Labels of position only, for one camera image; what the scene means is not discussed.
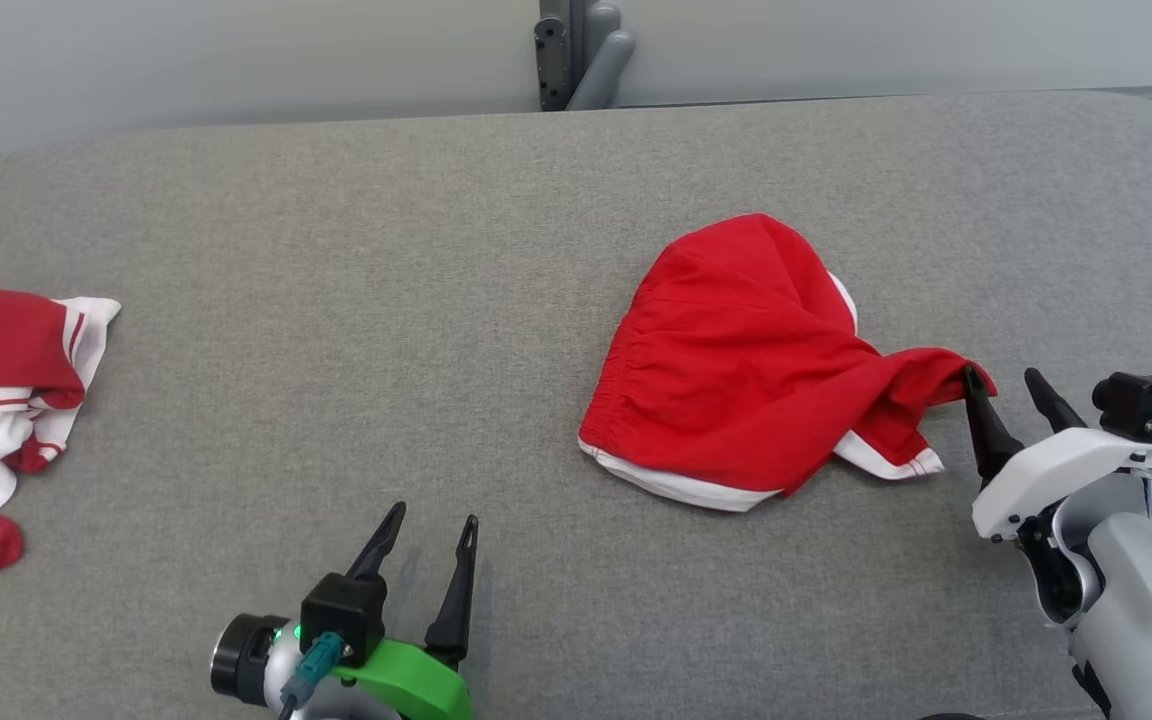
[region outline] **white wall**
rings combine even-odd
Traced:
[[[626,104],[1152,85],[1152,0],[620,0]],[[536,0],[0,0],[0,152],[536,108]]]

